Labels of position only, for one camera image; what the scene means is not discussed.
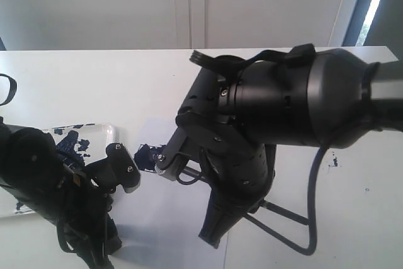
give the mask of tabletop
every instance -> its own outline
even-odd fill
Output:
[[[386,47],[347,49],[367,62],[396,60]],[[259,51],[202,50],[244,58]],[[198,73],[198,67],[188,61],[190,54],[191,50],[0,52],[0,72],[18,82],[15,99],[0,113],[6,123],[40,129],[108,122],[134,153],[150,121],[173,123]],[[116,269],[211,264],[210,268],[378,268],[385,263],[388,268],[401,268],[402,139],[397,132],[370,133],[348,149],[328,152],[317,184],[319,237],[313,256],[298,255],[246,220],[229,232],[228,243],[224,241],[216,251],[197,238],[209,188],[205,184],[183,187],[143,174],[139,190],[122,195],[112,211],[126,245],[111,260]],[[309,147],[279,146],[276,180],[266,199],[306,215],[307,177],[314,153]],[[256,216],[301,245],[307,242],[304,227],[263,210]],[[39,216],[1,219],[0,233],[1,268],[85,268],[60,251],[55,228]]]

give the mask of white table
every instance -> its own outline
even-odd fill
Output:
[[[348,50],[367,62],[395,60],[386,47]],[[205,50],[210,55],[245,58],[258,51]],[[190,54],[190,50],[0,52],[0,72],[18,81],[16,98],[0,108],[0,113],[6,123],[40,129],[110,122],[118,127],[120,141],[134,152],[137,136],[148,119],[175,118],[198,72],[188,61]],[[333,163],[329,152],[317,185],[319,244],[314,256],[298,255],[242,220],[230,231],[227,247],[221,245],[226,248],[225,268],[402,268],[402,139],[396,132],[368,134],[349,149],[333,151],[338,167],[329,167]],[[280,146],[276,180],[268,199],[306,215],[307,177],[314,153],[315,149],[307,147]],[[205,209],[189,202],[195,197],[206,203],[208,187],[183,187],[157,176],[143,176],[139,193],[158,188],[166,194],[152,212],[149,207],[149,212],[142,211],[147,201],[134,202],[135,192],[124,197],[125,206],[112,213],[121,226],[121,237],[131,243],[122,248],[124,256],[111,258],[115,268],[203,268],[205,258],[214,257],[219,264],[219,252],[202,248],[206,244],[201,240],[200,246],[175,241],[181,232],[197,237]],[[180,224],[173,226],[171,222],[158,230],[141,228],[150,217],[163,217],[167,212],[177,215]],[[298,243],[306,243],[304,227],[264,210],[257,216]],[[0,268],[85,268],[80,260],[60,251],[54,227],[39,217],[3,219],[0,234]],[[176,249],[183,246],[188,249]],[[196,249],[203,249],[199,258]],[[162,256],[160,261],[155,260],[158,256]],[[169,256],[175,256],[172,263],[161,263]]]

